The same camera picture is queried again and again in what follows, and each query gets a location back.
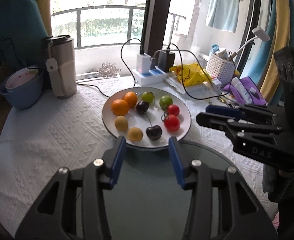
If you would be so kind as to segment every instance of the blue bowl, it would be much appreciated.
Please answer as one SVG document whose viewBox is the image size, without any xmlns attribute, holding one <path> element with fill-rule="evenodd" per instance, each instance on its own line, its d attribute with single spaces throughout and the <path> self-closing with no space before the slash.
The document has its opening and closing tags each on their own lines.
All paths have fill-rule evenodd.
<svg viewBox="0 0 294 240">
<path fill-rule="evenodd" d="M 3 95 L 9 104 L 17 109 L 24 109 L 32 106 L 40 97 L 43 85 L 43 70 L 26 84 L 23 84 L 8 91 L 5 87 L 6 80 L 0 86 L 0 94 Z"/>
</svg>

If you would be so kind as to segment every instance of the dark cherry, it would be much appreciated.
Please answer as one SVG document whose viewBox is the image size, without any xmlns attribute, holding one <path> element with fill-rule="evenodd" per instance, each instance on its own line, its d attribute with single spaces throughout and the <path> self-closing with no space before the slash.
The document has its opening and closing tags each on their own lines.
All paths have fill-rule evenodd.
<svg viewBox="0 0 294 240">
<path fill-rule="evenodd" d="M 148 127 L 146 129 L 146 134 L 150 140 L 156 141 L 160 139 L 161 135 L 163 134 L 163 131 L 159 125 L 155 125 L 152 127 Z"/>
<path fill-rule="evenodd" d="M 140 101 L 136 106 L 138 114 L 145 114 L 149 108 L 149 103 L 146 101 Z"/>
</svg>

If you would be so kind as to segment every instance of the lamp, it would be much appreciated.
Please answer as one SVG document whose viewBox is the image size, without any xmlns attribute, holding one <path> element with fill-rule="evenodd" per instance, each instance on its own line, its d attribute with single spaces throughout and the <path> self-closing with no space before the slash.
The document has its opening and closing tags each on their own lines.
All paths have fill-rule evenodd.
<svg viewBox="0 0 294 240">
<path fill-rule="evenodd" d="M 244 47 L 246 47 L 249 43 L 251 43 L 253 40 L 255 39 L 261 39 L 263 42 L 267 42 L 267 41 L 270 41 L 270 37 L 269 35 L 261 28 L 261 27 L 257 27 L 257 28 L 254 28 L 253 29 L 253 34 L 255 35 L 255 37 L 251 38 L 249 41 L 247 41 L 243 46 L 241 46 L 239 48 L 239 50 L 237 50 L 236 52 L 234 52 L 230 57 L 229 57 L 229 60 L 232 61 L 232 59 L 234 57 L 237 56 L 237 54 L 239 52 L 242 51 L 242 49 Z"/>
</svg>

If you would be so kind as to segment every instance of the gray round surface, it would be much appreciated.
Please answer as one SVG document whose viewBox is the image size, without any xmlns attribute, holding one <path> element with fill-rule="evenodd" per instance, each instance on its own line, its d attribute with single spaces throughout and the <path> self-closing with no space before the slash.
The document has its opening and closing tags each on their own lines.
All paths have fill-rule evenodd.
<svg viewBox="0 0 294 240">
<path fill-rule="evenodd" d="M 201 144 L 182 141 L 181 145 L 192 159 L 211 168 L 225 170 L 234 166 L 223 155 Z M 128 149 L 118 183 L 112 191 L 104 191 L 104 198 L 113 240 L 182 239 L 191 191 L 184 191 L 177 184 L 167 150 Z M 212 236 L 217 235 L 215 203 L 218 206 L 218 192 L 213 191 Z"/>
</svg>

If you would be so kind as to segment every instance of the white basket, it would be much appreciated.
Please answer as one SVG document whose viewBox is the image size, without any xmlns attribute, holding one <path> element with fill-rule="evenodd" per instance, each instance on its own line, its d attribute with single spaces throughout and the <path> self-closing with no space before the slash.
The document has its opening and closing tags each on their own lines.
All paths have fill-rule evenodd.
<svg viewBox="0 0 294 240">
<path fill-rule="evenodd" d="M 206 71 L 210 76 L 215 76 L 223 85 L 225 85 L 230 83 L 232 77 L 234 76 L 235 66 L 232 62 L 223 60 L 210 53 Z"/>
</svg>

